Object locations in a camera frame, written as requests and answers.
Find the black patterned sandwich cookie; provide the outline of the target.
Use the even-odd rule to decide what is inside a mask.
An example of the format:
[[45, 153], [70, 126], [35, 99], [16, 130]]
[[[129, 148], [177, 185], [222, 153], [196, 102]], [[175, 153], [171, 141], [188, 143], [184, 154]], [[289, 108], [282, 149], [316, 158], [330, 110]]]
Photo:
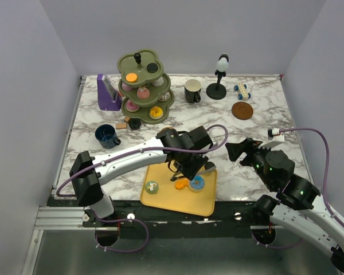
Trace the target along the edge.
[[216, 169], [216, 165], [213, 162], [207, 162], [204, 165], [205, 170], [215, 170]]

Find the metal serving tongs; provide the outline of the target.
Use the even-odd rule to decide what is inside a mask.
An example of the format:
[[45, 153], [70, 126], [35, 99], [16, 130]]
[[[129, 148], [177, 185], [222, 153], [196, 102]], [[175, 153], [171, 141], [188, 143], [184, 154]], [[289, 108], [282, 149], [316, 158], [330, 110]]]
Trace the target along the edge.
[[[209, 173], [209, 172], [212, 172], [212, 171], [215, 171], [215, 170], [205, 170], [205, 168], [203, 168], [201, 171], [198, 171], [196, 173], [196, 176], [200, 176], [200, 175], [203, 175], [203, 174], [206, 174], [206, 173]], [[181, 179], [181, 178], [186, 178], [185, 176], [183, 176], [180, 172], [175, 172], [173, 174], [173, 176], [170, 178], [170, 181], [171, 182], [175, 182], [176, 180], [178, 179]]]

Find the yellow serving tray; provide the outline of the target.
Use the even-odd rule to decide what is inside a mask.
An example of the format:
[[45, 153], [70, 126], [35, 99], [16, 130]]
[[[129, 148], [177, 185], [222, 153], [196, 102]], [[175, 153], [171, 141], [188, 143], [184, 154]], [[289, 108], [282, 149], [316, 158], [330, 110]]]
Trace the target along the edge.
[[[215, 205], [217, 171], [200, 175], [205, 181], [205, 187], [201, 192], [194, 192], [188, 186], [182, 190], [177, 190], [175, 188], [176, 181], [170, 181], [173, 174], [168, 169], [166, 163], [148, 166], [140, 201], [145, 206], [202, 217], [210, 216], [214, 211]], [[146, 183], [151, 180], [159, 185], [159, 190], [156, 194], [148, 194], [144, 189]]]

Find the yellow frosted donut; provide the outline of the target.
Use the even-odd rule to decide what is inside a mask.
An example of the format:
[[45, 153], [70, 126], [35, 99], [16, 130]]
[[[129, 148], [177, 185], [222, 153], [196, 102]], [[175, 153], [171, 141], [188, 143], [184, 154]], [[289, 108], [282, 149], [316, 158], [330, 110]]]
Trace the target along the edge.
[[159, 106], [154, 106], [149, 111], [149, 116], [153, 120], [158, 120], [164, 115], [164, 111]]

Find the white sprinkled donut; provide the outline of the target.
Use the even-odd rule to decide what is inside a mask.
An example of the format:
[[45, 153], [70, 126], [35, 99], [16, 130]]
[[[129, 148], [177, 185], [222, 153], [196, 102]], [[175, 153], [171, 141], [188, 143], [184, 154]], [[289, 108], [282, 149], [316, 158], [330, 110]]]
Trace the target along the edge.
[[170, 91], [167, 90], [165, 93], [161, 94], [158, 101], [165, 102], [170, 98]]

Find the pink frosted donut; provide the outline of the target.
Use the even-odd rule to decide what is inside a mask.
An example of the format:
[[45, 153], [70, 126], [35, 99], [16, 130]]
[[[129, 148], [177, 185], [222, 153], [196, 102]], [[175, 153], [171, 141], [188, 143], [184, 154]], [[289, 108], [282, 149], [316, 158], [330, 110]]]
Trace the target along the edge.
[[126, 102], [126, 110], [128, 110], [129, 112], [136, 112], [138, 111], [140, 108], [140, 106], [134, 104], [131, 100], [128, 100]]

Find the pink snowball cake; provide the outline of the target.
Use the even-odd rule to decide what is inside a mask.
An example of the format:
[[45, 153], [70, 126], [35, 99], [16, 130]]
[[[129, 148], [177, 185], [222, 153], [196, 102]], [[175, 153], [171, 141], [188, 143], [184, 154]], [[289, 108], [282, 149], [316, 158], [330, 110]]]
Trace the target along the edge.
[[136, 94], [139, 99], [147, 99], [150, 96], [150, 91], [146, 86], [141, 86]]

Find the grey snowball cake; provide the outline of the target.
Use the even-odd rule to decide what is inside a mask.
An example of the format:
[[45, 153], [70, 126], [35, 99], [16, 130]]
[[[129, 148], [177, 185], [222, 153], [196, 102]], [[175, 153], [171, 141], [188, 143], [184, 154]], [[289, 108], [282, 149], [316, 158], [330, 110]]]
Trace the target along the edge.
[[152, 85], [154, 87], [160, 87], [161, 85], [163, 85], [163, 83], [164, 83], [164, 79], [163, 79], [163, 77], [160, 77], [159, 79], [152, 82]]

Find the purple snowball cake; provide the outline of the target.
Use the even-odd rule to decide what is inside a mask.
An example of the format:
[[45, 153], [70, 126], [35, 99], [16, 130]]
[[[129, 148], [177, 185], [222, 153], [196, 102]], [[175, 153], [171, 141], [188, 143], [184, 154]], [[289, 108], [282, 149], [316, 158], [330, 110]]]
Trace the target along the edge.
[[122, 83], [122, 89], [124, 91], [131, 91], [131, 90], [133, 90], [133, 87], [131, 87], [131, 86], [125, 84], [125, 83]]

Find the round orange biscuit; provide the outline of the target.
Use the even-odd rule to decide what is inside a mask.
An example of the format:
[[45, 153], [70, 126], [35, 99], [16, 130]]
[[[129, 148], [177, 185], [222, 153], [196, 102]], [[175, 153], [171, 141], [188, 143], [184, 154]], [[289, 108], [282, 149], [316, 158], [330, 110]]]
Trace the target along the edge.
[[126, 75], [126, 81], [129, 83], [135, 83], [138, 81], [138, 75], [136, 73], [129, 73]]

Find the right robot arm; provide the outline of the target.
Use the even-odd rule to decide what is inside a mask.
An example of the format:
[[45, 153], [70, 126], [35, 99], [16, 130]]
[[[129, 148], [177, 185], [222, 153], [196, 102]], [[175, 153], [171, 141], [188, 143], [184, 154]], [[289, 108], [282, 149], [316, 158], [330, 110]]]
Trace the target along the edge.
[[252, 167], [276, 194], [256, 201], [253, 220], [261, 225], [271, 220], [293, 231], [327, 254], [344, 274], [344, 217], [325, 202], [324, 194], [294, 173], [295, 163], [282, 150], [264, 148], [251, 138], [225, 146], [232, 162], [246, 154], [240, 164]]

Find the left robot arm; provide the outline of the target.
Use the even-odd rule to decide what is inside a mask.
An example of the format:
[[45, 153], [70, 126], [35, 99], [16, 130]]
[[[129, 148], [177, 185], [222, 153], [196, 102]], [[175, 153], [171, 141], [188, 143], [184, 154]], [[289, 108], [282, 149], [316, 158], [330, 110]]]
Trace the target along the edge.
[[80, 153], [74, 162], [70, 180], [77, 204], [89, 207], [103, 226], [115, 222], [115, 206], [102, 186], [111, 180], [142, 167], [167, 163], [174, 175], [192, 180], [208, 162], [206, 153], [214, 148], [207, 130], [200, 126], [190, 132], [164, 128], [155, 137], [138, 146], [110, 156], [91, 157]]

